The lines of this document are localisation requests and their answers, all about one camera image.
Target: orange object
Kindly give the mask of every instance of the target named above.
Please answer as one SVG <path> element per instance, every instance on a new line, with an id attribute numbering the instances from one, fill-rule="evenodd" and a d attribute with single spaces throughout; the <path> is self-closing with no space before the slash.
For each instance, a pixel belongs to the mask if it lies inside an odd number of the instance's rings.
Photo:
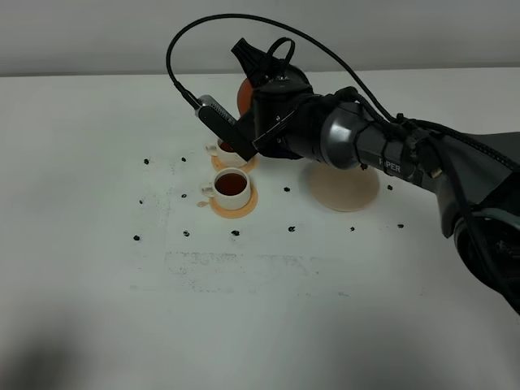
<path id="1" fill-rule="evenodd" d="M 247 110 L 251 107 L 251 99 L 253 97 L 253 86 L 249 82 L 249 80 L 245 79 L 240 88 L 238 89 L 238 94 L 236 96 L 236 104 L 238 105 L 238 112 L 240 112 L 240 116 L 245 114 Z"/>

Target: white tabletop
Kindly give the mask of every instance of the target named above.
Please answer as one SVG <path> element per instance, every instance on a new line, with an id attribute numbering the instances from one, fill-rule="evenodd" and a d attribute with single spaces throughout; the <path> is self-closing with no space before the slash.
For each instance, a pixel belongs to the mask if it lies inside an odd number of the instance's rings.
<path id="1" fill-rule="evenodd" d="M 520 69 L 361 76 L 393 113 L 520 129 Z M 242 79 L 181 77 L 232 113 Z M 434 195 L 379 174 L 372 206 L 336 213 L 308 161 L 261 158 L 257 208 L 222 219 L 197 207 L 210 140 L 167 76 L 0 79 L 0 346 L 66 317 L 88 389 L 518 388 L 518 316 Z"/>

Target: coaster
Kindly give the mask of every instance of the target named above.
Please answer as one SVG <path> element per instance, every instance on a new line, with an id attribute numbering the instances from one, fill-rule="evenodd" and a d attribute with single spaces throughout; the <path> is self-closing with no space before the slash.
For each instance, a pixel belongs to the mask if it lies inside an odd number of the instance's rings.
<path id="1" fill-rule="evenodd" d="M 222 171 L 226 167 L 224 164 L 222 164 L 217 156 L 211 156 L 211 165 L 213 165 L 213 168 L 216 171 Z M 238 167 L 241 171 L 244 171 L 245 173 L 252 171 L 254 168 L 256 168 L 258 165 L 258 157 L 254 156 L 251 158 L 247 164 L 245 164 L 243 167 Z"/>
<path id="2" fill-rule="evenodd" d="M 220 207 L 214 198 L 210 198 L 210 206 L 213 211 L 223 218 L 236 219 L 245 217 L 251 211 L 254 210 L 258 203 L 258 192 L 254 185 L 251 184 L 251 199 L 246 203 L 244 207 L 238 210 L 227 210 Z"/>
<path id="3" fill-rule="evenodd" d="M 316 162 L 307 177 L 309 190 L 322 205 L 336 211 L 359 211 L 370 205 L 379 192 L 374 168 L 345 171 Z"/>

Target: white cup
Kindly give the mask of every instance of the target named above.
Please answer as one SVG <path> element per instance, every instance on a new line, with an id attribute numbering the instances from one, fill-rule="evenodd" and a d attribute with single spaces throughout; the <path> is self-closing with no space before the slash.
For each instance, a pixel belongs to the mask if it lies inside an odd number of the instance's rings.
<path id="1" fill-rule="evenodd" d="M 221 193 L 215 187 L 215 184 L 222 176 L 229 175 L 230 173 L 235 173 L 245 178 L 244 189 L 234 195 L 226 195 Z M 206 183 L 201 186 L 201 192 L 202 195 L 214 198 L 217 204 L 223 209 L 238 210 L 244 207 L 251 198 L 251 180 L 249 180 L 249 175 L 240 169 L 224 168 L 222 171 L 218 171 L 214 175 L 213 180 L 210 183 Z"/>
<path id="2" fill-rule="evenodd" d="M 227 152 L 220 149 L 222 143 L 222 140 L 218 140 L 216 143 L 206 145 L 206 152 L 212 156 L 217 156 L 220 162 L 226 167 L 243 167 L 245 164 L 247 164 L 247 161 L 245 161 L 237 153 Z"/>

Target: robotic arm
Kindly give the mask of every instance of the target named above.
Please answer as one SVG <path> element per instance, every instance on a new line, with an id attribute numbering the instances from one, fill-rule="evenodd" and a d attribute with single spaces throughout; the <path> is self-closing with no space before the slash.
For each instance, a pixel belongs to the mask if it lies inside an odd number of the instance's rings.
<path id="1" fill-rule="evenodd" d="M 251 108 L 240 119 L 211 96 L 195 98 L 173 75 L 173 46 L 195 25 L 229 18 L 259 20 L 308 39 L 353 75 L 375 108 L 354 87 L 315 94 L 305 74 L 289 64 L 295 50 L 289 38 L 280 38 L 266 53 L 244 39 L 233 47 L 253 86 Z M 287 57 L 274 57 L 285 42 L 291 44 Z M 329 49 L 257 16 L 215 15 L 193 22 L 170 44 L 167 70 L 197 117 L 246 160 L 260 153 L 310 158 L 338 169 L 360 164 L 433 192 L 444 236 L 454 236 L 473 275 L 520 313 L 520 132 L 476 136 L 403 115 L 393 118 Z"/>

